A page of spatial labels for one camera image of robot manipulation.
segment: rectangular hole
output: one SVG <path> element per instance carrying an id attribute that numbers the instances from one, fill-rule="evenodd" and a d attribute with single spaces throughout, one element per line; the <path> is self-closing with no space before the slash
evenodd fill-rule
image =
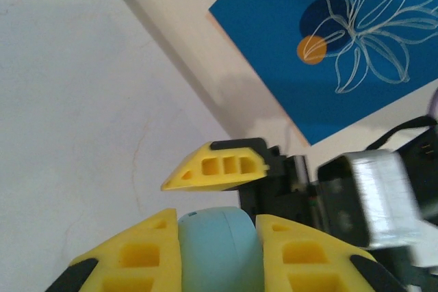
<path id="1" fill-rule="evenodd" d="M 290 274 L 289 282 L 294 292 L 347 292 L 336 274 Z"/>
<path id="2" fill-rule="evenodd" d="M 120 266 L 158 267 L 159 247 L 152 243 L 129 243 L 120 251 Z"/>
<path id="3" fill-rule="evenodd" d="M 205 176 L 213 176 L 219 174 L 219 161 L 217 158 L 204 159 L 202 163 L 203 174 Z"/>
<path id="4" fill-rule="evenodd" d="M 235 157 L 224 157 L 223 161 L 225 174 L 237 173 L 237 159 Z"/>
<path id="5" fill-rule="evenodd" d="M 284 263 L 327 263 L 321 246 L 312 241 L 291 242 L 283 248 Z"/>
<path id="6" fill-rule="evenodd" d="M 151 292 L 153 278 L 107 277 L 103 280 L 102 292 Z"/>
<path id="7" fill-rule="evenodd" d="M 251 174 L 255 172 L 255 162 L 249 157 L 240 158 L 240 172 L 242 174 Z"/>

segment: dark blue circle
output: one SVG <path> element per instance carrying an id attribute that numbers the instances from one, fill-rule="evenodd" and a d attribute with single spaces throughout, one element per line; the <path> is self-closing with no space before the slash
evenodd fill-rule
<path id="1" fill-rule="evenodd" d="M 347 4 L 345 0 L 330 0 L 330 4 L 334 15 L 340 15 L 344 17 L 346 21 L 348 20 Z M 318 25 L 329 16 L 330 12 L 326 0 L 315 0 L 306 8 L 304 13 L 302 13 L 300 19 L 301 36 L 303 38 L 311 36 L 318 28 Z M 342 38 L 327 44 L 327 52 L 337 51 L 344 47 L 350 40 L 350 35 L 346 29 L 344 29 L 338 22 L 335 22 L 334 20 L 328 20 L 321 25 L 316 32 L 315 36 L 325 38 L 331 35 L 333 32 L 339 31 L 340 29 L 345 31 L 345 35 L 342 36 Z"/>

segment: yellow 3d-printed part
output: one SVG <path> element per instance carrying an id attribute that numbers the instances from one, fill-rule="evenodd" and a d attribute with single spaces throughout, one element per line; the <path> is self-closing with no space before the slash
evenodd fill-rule
<path id="1" fill-rule="evenodd" d="M 99 262 L 80 292 L 181 292 L 175 209 L 166 209 L 76 258 Z"/>
<path id="2" fill-rule="evenodd" d="M 366 251 L 324 232 L 273 215 L 258 215 L 266 292 L 374 292 L 350 262 Z"/>
<path id="3" fill-rule="evenodd" d="M 222 191 L 266 176 L 269 166 L 252 148 L 212 150 L 210 145 L 186 157 L 162 191 Z"/>

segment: orange circle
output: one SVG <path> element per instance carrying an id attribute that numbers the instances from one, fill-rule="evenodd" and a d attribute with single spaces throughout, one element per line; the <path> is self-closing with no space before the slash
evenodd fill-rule
<path id="1" fill-rule="evenodd" d="M 307 36 L 296 47 L 296 54 L 306 64 L 318 64 L 327 53 L 327 44 L 318 36 Z"/>

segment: blue poster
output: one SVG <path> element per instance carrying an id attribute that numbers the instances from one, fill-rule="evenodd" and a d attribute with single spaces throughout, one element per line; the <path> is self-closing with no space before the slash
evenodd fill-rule
<path id="1" fill-rule="evenodd" d="M 438 0 L 217 0 L 210 10 L 315 144 L 438 78 L 437 8 Z"/>

